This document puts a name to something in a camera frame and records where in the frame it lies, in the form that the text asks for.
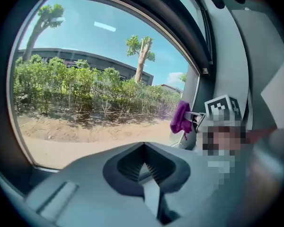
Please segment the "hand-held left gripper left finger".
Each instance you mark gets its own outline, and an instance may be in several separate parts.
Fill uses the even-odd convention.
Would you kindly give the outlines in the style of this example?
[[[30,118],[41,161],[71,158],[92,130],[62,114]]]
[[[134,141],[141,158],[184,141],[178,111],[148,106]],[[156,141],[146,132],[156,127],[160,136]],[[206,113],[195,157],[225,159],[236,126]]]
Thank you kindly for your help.
[[[162,227],[141,197],[119,194],[103,177],[106,161],[132,146],[73,161],[37,185],[26,204],[54,227]]]

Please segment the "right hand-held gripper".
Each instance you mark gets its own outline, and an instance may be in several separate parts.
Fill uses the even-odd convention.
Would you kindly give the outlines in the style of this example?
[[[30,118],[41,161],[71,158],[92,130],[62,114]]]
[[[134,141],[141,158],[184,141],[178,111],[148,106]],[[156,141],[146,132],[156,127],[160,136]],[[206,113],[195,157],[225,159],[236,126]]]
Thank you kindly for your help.
[[[212,127],[239,127],[242,116],[236,98],[229,95],[216,97],[204,103],[206,113],[185,112],[184,123],[192,123],[196,132],[208,132]]]

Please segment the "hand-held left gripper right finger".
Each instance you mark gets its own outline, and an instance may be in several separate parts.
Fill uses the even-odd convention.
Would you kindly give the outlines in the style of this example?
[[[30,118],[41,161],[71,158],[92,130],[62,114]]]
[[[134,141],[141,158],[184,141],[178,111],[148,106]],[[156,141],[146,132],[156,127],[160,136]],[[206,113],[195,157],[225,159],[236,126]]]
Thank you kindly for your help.
[[[158,215],[145,210],[145,224],[226,224],[228,219],[228,162],[224,156],[210,156],[202,150],[190,151],[146,143],[160,154],[184,163],[171,174],[175,192],[159,194],[154,181],[147,183],[145,199],[158,203]]]

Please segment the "purple cloth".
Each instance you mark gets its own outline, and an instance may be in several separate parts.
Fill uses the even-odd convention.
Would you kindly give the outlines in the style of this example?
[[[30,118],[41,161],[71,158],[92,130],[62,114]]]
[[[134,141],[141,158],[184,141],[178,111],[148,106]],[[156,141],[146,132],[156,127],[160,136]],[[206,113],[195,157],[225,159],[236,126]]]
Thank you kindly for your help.
[[[186,112],[190,112],[189,103],[180,100],[170,122],[171,132],[176,134],[180,131],[184,131],[185,140],[187,140],[186,134],[192,131],[192,122],[185,118]]]

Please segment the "clear window glass pane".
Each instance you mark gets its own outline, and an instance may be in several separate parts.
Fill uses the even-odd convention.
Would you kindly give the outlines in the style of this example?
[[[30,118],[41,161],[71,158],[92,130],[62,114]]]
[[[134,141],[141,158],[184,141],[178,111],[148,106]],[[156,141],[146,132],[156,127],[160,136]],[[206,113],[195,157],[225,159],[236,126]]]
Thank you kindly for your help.
[[[52,171],[137,141],[180,147],[172,115],[199,71],[166,29],[108,0],[44,0],[11,55],[10,102],[20,147]]]

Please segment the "person's right forearm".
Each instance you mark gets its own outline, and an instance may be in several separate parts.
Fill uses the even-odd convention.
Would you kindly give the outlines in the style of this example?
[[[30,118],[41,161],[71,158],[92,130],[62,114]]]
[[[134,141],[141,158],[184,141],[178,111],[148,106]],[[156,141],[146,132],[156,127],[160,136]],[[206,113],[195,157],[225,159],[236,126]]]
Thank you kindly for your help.
[[[245,137],[246,143],[255,144],[260,139],[267,137],[270,134],[272,134],[276,129],[277,129],[277,126],[273,125],[269,128],[265,128],[265,129],[250,130],[250,131],[246,132],[246,137]]]

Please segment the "pollarded tree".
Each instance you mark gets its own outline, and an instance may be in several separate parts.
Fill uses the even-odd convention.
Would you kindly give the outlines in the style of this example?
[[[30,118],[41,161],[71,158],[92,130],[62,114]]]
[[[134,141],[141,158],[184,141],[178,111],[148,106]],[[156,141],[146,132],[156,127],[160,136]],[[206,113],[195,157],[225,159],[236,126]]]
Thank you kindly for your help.
[[[153,39],[149,36],[146,36],[139,41],[137,35],[132,35],[126,40],[126,55],[138,55],[137,70],[134,77],[136,82],[141,81],[145,61],[149,60],[155,62],[155,53],[151,51],[152,42]]]

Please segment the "dark grey building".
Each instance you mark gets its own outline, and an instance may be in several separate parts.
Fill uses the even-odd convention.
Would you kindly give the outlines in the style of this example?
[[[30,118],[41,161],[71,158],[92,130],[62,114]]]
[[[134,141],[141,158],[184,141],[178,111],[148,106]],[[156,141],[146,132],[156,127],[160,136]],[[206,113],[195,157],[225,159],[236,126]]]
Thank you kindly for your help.
[[[31,54],[38,54],[44,62],[49,62],[50,59],[58,57],[63,60],[63,63],[68,68],[83,68],[83,60],[87,61],[90,69],[96,68],[99,71],[104,71],[106,68],[114,68],[119,71],[122,80],[132,79],[136,74],[136,68],[133,66],[108,57],[79,50],[64,48],[34,48]]]

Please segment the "tall leafy tree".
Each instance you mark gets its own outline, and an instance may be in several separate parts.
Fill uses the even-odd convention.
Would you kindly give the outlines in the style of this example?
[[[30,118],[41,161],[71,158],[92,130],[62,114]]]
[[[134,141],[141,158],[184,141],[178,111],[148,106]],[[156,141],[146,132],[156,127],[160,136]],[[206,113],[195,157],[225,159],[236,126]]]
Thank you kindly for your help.
[[[38,13],[38,20],[33,28],[32,34],[27,42],[26,49],[22,56],[23,61],[28,61],[38,36],[47,28],[58,28],[63,21],[64,8],[61,4],[44,5]]]

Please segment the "black window frame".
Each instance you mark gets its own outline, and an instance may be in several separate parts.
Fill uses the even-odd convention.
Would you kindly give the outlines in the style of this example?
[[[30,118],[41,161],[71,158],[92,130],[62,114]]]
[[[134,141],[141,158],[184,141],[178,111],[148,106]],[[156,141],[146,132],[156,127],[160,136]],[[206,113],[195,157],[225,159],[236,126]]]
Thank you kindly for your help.
[[[28,193],[33,167],[20,150],[8,113],[9,56],[18,31],[41,0],[0,0],[0,175],[19,193]],[[198,67],[209,63],[207,45],[180,0],[121,0],[157,20],[179,40]]]

